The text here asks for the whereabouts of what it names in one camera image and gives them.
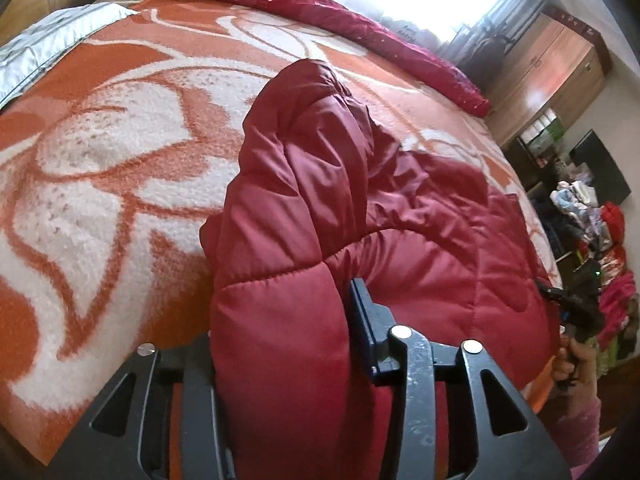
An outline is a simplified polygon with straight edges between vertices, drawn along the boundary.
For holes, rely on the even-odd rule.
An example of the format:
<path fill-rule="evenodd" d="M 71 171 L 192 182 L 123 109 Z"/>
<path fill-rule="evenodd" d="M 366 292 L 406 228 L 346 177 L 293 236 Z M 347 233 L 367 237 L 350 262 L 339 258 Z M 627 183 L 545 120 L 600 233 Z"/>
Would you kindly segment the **pink sleeved right forearm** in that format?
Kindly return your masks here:
<path fill-rule="evenodd" d="M 598 457 L 601 402 L 595 396 L 577 414 L 563 415 L 548 427 L 548 433 L 578 479 Z"/>

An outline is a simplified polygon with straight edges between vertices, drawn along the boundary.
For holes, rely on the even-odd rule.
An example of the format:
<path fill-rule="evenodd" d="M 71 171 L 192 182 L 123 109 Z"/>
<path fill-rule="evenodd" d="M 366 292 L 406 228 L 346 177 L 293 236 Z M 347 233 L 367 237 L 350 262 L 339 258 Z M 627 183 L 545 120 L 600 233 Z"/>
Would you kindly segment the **person's right hand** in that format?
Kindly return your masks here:
<path fill-rule="evenodd" d="M 559 351 L 552 361 L 551 377 L 557 385 L 568 382 L 565 415 L 582 414 L 598 398 L 597 351 L 562 334 Z"/>

